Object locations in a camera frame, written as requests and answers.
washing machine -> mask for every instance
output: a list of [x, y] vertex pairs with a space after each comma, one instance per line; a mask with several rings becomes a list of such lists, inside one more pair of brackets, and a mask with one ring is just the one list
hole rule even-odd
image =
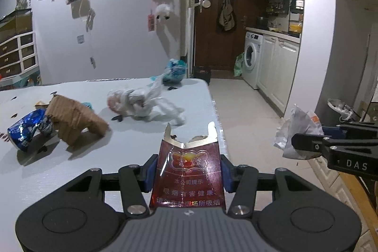
[[262, 34], [247, 32], [245, 35], [242, 77], [255, 90], [258, 90], [258, 67], [260, 65], [262, 39]]

brown door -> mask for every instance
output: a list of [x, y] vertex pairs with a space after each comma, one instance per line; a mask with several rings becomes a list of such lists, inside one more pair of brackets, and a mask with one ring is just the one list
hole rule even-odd
[[195, 8], [195, 65], [215, 70], [233, 70], [236, 57], [244, 51], [246, 25], [252, 26], [266, 6], [254, 0], [231, 0], [236, 16], [236, 29], [222, 32], [218, 25], [223, 0], [210, 0], [211, 7]]

metal screw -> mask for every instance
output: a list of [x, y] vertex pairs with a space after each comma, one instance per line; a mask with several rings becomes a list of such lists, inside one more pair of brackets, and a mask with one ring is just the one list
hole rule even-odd
[[130, 214], [143, 214], [146, 208], [143, 205], [131, 205], [127, 208]]
[[233, 208], [231, 208], [231, 211], [235, 214], [235, 215], [240, 215], [240, 216], [244, 216], [245, 214], [249, 214], [249, 212], [251, 211], [247, 206], [245, 205], [236, 205], [234, 206]]

blue plastic bag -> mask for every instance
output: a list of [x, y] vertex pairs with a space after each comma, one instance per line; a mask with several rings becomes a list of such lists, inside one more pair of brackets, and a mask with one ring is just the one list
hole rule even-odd
[[163, 77], [163, 83], [179, 83], [186, 75], [186, 63], [182, 60], [171, 59], [166, 66], [167, 73]]

countertop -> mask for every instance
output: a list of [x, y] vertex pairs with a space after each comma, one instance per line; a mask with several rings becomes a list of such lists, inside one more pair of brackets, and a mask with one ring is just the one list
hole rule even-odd
[[246, 27], [246, 30], [248, 30], [250, 32], [255, 32], [257, 34], [267, 34], [269, 36], [275, 36], [277, 38], [281, 38], [281, 39], [288, 40], [288, 41], [291, 41], [291, 42], [294, 42], [294, 43], [298, 43], [298, 44], [301, 43], [301, 39], [300, 38], [296, 38], [294, 36], [289, 36], [288, 34], [280, 34], [279, 32], [262, 30], [262, 29], [251, 28], [251, 27]]
[[[52, 92], [80, 102], [90, 102], [94, 111], [110, 125], [102, 139], [88, 136], [77, 147], [60, 140], [50, 140], [47, 152], [29, 155], [17, 151], [11, 142], [0, 139], [0, 251], [21, 251], [14, 226], [21, 212], [63, 184], [90, 168], [99, 167], [103, 173], [115, 173], [129, 164], [143, 165], [152, 154], [159, 152], [169, 117], [154, 108], [156, 117], [143, 121], [126, 117], [122, 122], [111, 121], [116, 115], [107, 107], [107, 94], [113, 89], [140, 88], [151, 84], [149, 78], [133, 80], [80, 81], [51, 86], [35, 86], [2, 91], [0, 95], [0, 132], [33, 111], [39, 100], [48, 102]], [[184, 108], [186, 122], [182, 126], [172, 122], [172, 133], [188, 142], [194, 136], [207, 135], [207, 125], [214, 121], [218, 132], [220, 153], [227, 155], [222, 126], [215, 105], [203, 80], [185, 79], [177, 90], [162, 97]], [[150, 194], [144, 194], [147, 204]], [[122, 211], [119, 192], [106, 192], [106, 203]]]

